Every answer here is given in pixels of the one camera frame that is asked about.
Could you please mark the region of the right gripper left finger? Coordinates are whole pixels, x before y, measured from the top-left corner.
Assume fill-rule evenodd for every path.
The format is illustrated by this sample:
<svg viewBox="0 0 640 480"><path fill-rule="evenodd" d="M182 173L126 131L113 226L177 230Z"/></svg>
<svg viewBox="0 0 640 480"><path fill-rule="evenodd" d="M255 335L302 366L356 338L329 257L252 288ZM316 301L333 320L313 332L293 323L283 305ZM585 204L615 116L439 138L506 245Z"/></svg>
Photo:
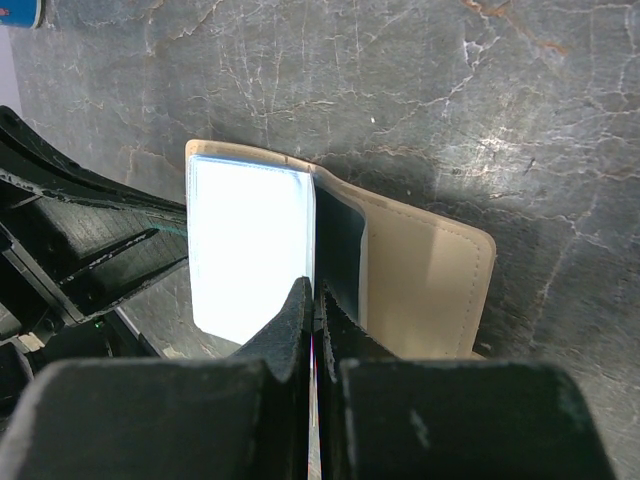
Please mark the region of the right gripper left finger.
<svg viewBox="0 0 640 480"><path fill-rule="evenodd" d="M222 359L74 359L26 388L5 479L303 479L311 285Z"/></svg>

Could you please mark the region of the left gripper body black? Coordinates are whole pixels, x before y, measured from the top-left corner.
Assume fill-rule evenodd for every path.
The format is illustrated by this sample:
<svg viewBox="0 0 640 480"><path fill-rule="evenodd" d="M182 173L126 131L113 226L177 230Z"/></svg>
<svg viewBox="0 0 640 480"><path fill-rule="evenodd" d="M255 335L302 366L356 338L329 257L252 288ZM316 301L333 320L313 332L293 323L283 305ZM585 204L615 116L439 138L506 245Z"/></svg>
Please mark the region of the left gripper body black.
<svg viewBox="0 0 640 480"><path fill-rule="evenodd" d="M1 428L9 426L28 384L46 366L83 358L159 357L126 315L101 306L84 321L67 325L33 299L1 297Z"/></svg>

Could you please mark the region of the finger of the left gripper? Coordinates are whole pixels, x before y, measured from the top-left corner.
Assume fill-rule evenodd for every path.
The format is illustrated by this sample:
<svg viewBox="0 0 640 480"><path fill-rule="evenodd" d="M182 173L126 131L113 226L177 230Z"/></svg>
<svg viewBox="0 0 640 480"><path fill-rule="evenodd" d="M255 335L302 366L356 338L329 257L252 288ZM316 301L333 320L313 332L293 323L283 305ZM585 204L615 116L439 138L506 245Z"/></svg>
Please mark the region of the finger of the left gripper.
<svg viewBox="0 0 640 480"><path fill-rule="evenodd" d="M1 303L24 328L99 316L183 266L186 209L1 192Z"/></svg>
<svg viewBox="0 0 640 480"><path fill-rule="evenodd" d="M183 210L81 167L55 149L12 109L1 107L1 180L67 203L116 210Z"/></svg>

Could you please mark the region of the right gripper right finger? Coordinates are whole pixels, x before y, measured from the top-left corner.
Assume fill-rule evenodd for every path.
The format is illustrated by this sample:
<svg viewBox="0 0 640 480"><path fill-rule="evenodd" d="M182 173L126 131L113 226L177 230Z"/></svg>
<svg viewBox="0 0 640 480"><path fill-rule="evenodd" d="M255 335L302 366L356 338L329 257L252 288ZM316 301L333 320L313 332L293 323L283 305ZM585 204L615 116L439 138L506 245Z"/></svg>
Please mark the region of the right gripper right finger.
<svg viewBox="0 0 640 480"><path fill-rule="evenodd" d="M611 479L584 397L549 364L402 360L319 302L326 479Z"/></svg>

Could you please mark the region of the beige leather card holder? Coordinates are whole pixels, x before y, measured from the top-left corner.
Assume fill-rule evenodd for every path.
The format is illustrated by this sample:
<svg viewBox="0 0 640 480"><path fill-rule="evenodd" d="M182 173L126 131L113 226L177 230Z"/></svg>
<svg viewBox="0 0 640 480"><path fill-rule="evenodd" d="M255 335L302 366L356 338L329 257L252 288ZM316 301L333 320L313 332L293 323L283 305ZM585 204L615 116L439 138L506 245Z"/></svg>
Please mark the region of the beige leather card holder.
<svg viewBox="0 0 640 480"><path fill-rule="evenodd" d="M361 325L404 359L472 359L496 256L493 238L474 227L373 193L327 169L240 144L190 140L185 159L231 159L289 167L364 217L360 255Z"/></svg>

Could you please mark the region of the white credit card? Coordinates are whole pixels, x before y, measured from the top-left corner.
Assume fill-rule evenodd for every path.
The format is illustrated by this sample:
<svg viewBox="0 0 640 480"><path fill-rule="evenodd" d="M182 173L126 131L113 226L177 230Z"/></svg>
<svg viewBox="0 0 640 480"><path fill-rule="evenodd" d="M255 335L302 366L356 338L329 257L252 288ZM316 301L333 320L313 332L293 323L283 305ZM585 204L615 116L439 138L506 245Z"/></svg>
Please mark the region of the white credit card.
<svg viewBox="0 0 640 480"><path fill-rule="evenodd" d="M314 277L313 177L213 154L186 163L194 322L244 344L280 312L298 278Z"/></svg>

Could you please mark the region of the toilet paper roll blue wrapper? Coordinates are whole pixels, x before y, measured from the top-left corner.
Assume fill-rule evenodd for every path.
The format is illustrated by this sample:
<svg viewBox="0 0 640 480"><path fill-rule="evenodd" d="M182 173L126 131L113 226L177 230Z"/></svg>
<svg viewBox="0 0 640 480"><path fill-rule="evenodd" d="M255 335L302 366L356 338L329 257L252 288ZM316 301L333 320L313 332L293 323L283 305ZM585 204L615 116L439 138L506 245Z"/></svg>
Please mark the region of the toilet paper roll blue wrapper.
<svg viewBox="0 0 640 480"><path fill-rule="evenodd" d="M7 27L35 29L44 11L44 0L0 0L0 23Z"/></svg>

